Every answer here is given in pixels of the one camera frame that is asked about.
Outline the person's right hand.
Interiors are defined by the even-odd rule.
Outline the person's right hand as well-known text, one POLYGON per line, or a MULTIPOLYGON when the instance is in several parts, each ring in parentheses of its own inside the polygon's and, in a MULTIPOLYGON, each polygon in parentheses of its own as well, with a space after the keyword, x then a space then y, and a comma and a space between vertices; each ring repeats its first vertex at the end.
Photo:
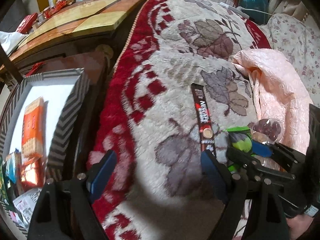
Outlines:
POLYGON ((287 218, 287 225, 289 227, 289 234, 291 240, 297 240, 303 233, 305 233, 310 225, 312 224, 314 218, 308 215, 297 215, 294 218, 287 218))

